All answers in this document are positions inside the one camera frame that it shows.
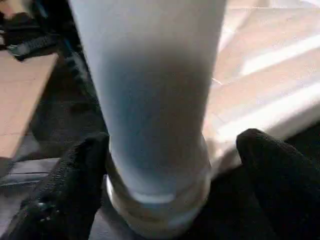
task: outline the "floor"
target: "floor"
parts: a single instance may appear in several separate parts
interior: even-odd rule
[[[320,1],[229,0],[203,134],[319,81]]]
[[[0,11],[13,14],[7,2]],[[55,55],[18,62],[7,51],[0,51],[0,157],[11,158],[46,86]]]

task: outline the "pvc pipe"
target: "pvc pipe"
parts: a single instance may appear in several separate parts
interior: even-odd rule
[[[113,206],[138,234],[185,231],[206,202],[202,136],[224,0],[70,0],[110,134]]]

